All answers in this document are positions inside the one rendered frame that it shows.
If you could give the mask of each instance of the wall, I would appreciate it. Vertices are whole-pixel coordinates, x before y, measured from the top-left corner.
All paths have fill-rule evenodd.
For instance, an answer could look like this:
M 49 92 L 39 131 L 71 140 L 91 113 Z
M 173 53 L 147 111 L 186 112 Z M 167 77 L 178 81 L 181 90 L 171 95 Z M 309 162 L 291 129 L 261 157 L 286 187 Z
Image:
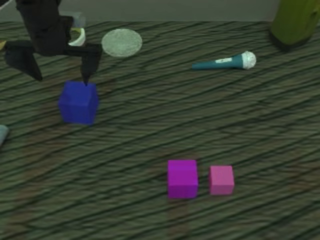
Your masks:
M 271 21 L 279 0 L 62 0 L 88 21 Z M 14 2 L 0 21 L 21 21 Z

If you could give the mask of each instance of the blue cube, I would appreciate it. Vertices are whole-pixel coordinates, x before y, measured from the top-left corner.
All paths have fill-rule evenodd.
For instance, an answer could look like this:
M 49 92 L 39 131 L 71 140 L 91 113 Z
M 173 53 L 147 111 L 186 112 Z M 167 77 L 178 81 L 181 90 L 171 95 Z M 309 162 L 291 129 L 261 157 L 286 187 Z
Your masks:
M 63 121 L 73 124 L 93 124 L 98 105 L 96 85 L 81 81 L 67 81 L 58 101 Z

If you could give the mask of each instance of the wood grain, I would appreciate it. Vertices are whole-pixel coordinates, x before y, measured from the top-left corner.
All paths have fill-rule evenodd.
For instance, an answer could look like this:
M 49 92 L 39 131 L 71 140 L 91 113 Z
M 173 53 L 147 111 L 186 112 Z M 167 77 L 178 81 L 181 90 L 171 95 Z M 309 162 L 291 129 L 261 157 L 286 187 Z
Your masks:
M 80 61 L 36 56 L 39 83 L 0 57 L 2 240 L 317 240 L 320 238 L 320 28 L 283 54 L 265 23 L 100 22 L 141 34 L 139 54 L 103 56 L 93 126 L 62 122 Z M 0 23 L 1 39 L 24 39 Z M 191 71 L 246 50 L 251 70 Z M 192 200 L 168 200 L 166 162 L 197 159 Z M 232 196 L 209 195 L 210 165 L 233 165 Z

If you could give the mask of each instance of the white label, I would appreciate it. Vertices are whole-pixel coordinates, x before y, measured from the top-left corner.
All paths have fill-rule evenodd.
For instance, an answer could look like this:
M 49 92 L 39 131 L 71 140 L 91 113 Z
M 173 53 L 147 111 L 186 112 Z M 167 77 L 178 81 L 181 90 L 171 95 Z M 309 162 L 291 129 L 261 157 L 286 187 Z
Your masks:
M 229 62 L 232 62 L 232 57 L 215 60 L 215 63 L 217 64 L 223 64 L 223 63 L 229 63 Z

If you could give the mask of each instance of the green cylinder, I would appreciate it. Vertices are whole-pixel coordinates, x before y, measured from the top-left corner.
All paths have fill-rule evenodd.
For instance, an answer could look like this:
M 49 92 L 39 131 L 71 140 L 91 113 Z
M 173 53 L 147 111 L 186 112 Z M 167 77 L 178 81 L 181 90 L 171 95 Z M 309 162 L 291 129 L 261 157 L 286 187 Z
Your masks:
M 271 24 L 271 42 L 288 52 L 311 38 L 320 18 L 320 0 L 280 0 Z

